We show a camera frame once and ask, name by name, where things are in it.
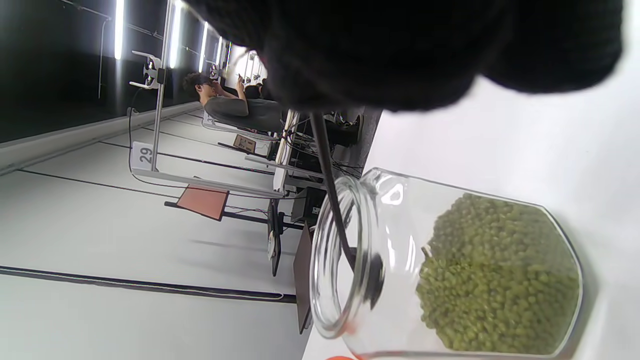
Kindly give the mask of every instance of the desk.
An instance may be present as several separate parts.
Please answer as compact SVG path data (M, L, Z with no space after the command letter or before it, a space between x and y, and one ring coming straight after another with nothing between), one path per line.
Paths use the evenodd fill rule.
M299 113L289 110L287 114L287 121L284 124L284 133L286 134L289 130L292 130L292 134L289 136L290 142L293 141L293 134L295 133L299 119ZM285 138L282 138L278 148L278 153L276 154L275 162L277 165L288 165L289 160L291 160L291 146L289 146ZM275 174L273 175L273 191L284 192L284 181L286 178L287 170L281 167L276 167Z
M640 78L636 38L636 60L627 54L611 79L588 91L530 96L479 79L450 108L385 112L365 166L549 209L585 271L582 337L571 340L576 348L568 359L640 354L640 107L631 95ZM339 277L348 271L340 269ZM343 285L349 286L340 290ZM312 330L303 360L339 355L351 356L342 340Z

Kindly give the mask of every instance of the black fabric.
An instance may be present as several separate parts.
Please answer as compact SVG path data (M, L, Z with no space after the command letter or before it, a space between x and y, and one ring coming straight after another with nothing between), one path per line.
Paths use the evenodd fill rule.
M622 0L186 0L258 52L296 110L452 104L476 76L527 93L575 91L614 69Z
M248 85L244 87L244 96L247 99L261 99L260 89L256 85Z

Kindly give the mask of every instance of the fluorescent light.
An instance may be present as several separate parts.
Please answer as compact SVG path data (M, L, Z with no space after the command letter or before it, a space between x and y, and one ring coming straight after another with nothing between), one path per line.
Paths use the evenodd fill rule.
M171 26L171 49L169 55L169 67L174 68L178 63L178 48L180 47L180 18L182 17L182 1L174 2L173 25Z
M115 42L115 58L120 60L122 57L122 37L124 34L124 0L116 0L116 42Z
M219 37L218 38L218 53L216 55L216 65L218 66L218 68L222 67L222 64L220 63L220 59L222 57L222 38Z
M202 72L202 65L204 65L204 51L207 43L207 30L209 29L209 23L204 23L204 29L202 30L202 45L200 46L200 64L198 65L198 71Z

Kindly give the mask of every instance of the black line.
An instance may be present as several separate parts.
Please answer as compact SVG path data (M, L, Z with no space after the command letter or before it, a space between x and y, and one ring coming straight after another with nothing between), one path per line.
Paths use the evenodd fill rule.
M186 122L186 121L182 121L182 120L176 120L176 119L167 119L167 120L171 120L171 121L175 121L175 122L181 122L183 124L187 124L187 125L191 125L191 126L202 127L202 125L196 125L196 124L192 124L190 122Z
M117 146L117 147L122 147L124 149L130 149L130 147L126 146L126 145L120 145L119 143L111 143L111 142L105 142L105 141L98 141L99 143L103 143L104 145L111 145L111 146ZM165 154L163 152L158 152L158 155L163 155L163 156L169 156L170 158L176 158L176 159L182 159L182 160L189 160L189 161L194 161L196 163L203 163L203 164L207 164L207 165L216 165L219 167L226 167L226 168L233 168L236 170L243 170L243 171L249 171L249 172L256 172L258 174L263 174L263 175L274 175L274 173L267 171L267 170L260 170L257 168L248 168L248 167L238 167L235 165L227 165L227 164L221 164L221 163L215 163L213 161L207 161L207 160L202 160L202 159L196 159L196 158L188 158L186 156L180 156L180 155L173 155L173 154Z
M29 277L32 279L42 279L49 281L72 282L75 284L87 284L105 286L109 288L123 288L130 290L152 291L158 293L171 293L189 296L213 297L217 299L247 300L261 302L282 302L295 304L296 296L290 294L267 293L262 291L208 288L205 286L191 286L179 284L166 284L163 282L137 281L128 279L114 279L110 277L99 277L89 275L67 274L63 272L50 272L44 270L33 270L25 268L14 268L10 266L0 266L0 274L17 277Z
M51 174L45 174L43 172L37 172L37 171L31 171L31 170L25 170L23 168L18 169L16 171L20 171L20 172L26 172L27 174L34 174L34 175L41 175L41 176L47 176L47 177L53 177L56 179L62 179L62 180L69 180L69 181L76 181L78 183L83 183L83 184L91 184L91 185L98 185L98 186L104 186L106 188L113 188L113 189L119 189L119 190L127 190L130 192L137 192L137 193L146 193L149 195L156 195L156 196L163 196L163 197L170 197L172 199L179 199L180 197L178 196L173 196L173 195L167 195L167 194L163 194L163 193L154 193L154 192L146 192L145 190L138 190L138 189L132 189L132 188L124 188L122 186L115 186L115 185L108 185L108 184L102 184L102 183L94 183L93 181L87 181L87 180L80 180L80 179L72 179L71 177L64 177L64 176L57 176L57 175L51 175Z
M153 130L153 129L149 129L148 127L141 127L140 129L149 130L149 131L155 131L155 130ZM204 141L202 141L202 140L190 139L190 138L188 138L188 137L186 137L186 136L180 136L180 135L176 135L176 134L170 134L170 133L167 133L166 131L162 131L162 130L158 130L158 132L159 132L159 133L161 133L161 134L165 134L165 135L169 135L169 136L174 136L174 137L176 137L176 138L181 138L181 139L189 140L189 141L192 141L192 142L199 142L199 143L205 143L205 144L207 144L207 145L216 146L216 144L214 144L214 143L204 142Z
M204 119L203 117L198 116L198 115L194 115L192 113L186 113L185 115L189 115L189 116L192 116L192 117L197 117L198 119Z
M210 218L211 220L215 220L215 221L221 221L221 219L216 219L216 218L212 218L212 217L208 217L205 214L199 213L197 211L191 210L191 209L187 209L187 208L183 208L182 206L178 205L176 202L171 202L171 201L165 201L164 205L168 208L174 208L174 209L185 209L187 211L191 211L193 213L196 213L198 215L202 215L205 218ZM239 213L233 213L231 211L222 211L222 218L234 218L234 219L238 219L238 220L246 220L246 221L250 221L250 222L255 222L258 224L268 224L269 223L269 219L266 218L259 218L259 217L253 217L250 215L245 215L245 214L239 214ZM291 228L291 229L297 229L297 230L302 230L304 229L304 226L299 225L299 224L292 224L290 222L282 222L282 226L286 227L286 228Z

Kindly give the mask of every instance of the white surface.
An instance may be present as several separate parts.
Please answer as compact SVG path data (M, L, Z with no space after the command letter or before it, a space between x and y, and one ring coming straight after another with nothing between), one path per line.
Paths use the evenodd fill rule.
M165 121L161 129L199 140L219 141L219 132ZM134 140L150 143L153 132L137 130ZM107 140L128 145L127 135ZM220 163L265 168L244 154L161 135L159 150ZM82 181L179 196L181 189L141 183L127 167L129 150L96 143L33 165L28 170ZM168 158L160 170L270 190L271 176ZM175 198L136 193L15 172L0 177L0 264L123 279L294 293L292 261L300 232L282 236L277 277L266 259L264 224L226 218L222 222L167 208ZM266 209L268 200L230 197L227 205ZM288 213L292 201L282 201ZM246 215L262 217L258 212Z
M640 252L640 3L626 6L624 59L605 83L531 96L479 79L450 108L385 112L365 169L547 207L588 277L591 312L572 357L580 360L640 353L640 282L632 275ZM350 356L344 342L322 339L314 329L303 360L337 355Z
M131 146L131 168L151 171L153 159L153 145L150 143L133 142Z
M308 336L294 304L5 275L0 288L3 360L299 360Z

